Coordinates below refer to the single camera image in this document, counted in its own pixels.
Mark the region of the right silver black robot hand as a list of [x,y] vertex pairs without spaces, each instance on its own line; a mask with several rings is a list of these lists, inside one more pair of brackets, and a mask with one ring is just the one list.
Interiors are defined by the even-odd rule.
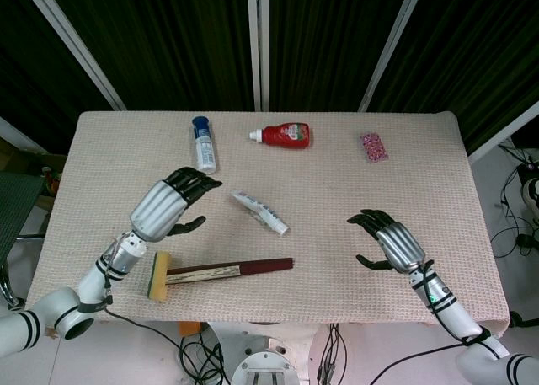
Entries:
[[410,274],[424,264],[425,252],[410,231],[381,210],[362,210],[347,223],[362,227],[378,243],[385,259],[371,261],[357,254],[357,260],[370,270],[395,270]]

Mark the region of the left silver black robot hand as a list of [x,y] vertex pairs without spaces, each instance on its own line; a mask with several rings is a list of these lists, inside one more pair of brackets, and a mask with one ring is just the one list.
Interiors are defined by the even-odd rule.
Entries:
[[179,223],[179,219],[205,193],[221,185],[221,181],[194,168],[179,168],[166,179],[159,180],[142,198],[130,215],[131,230],[149,243],[190,233],[206,218],[200,216],[185,224]]

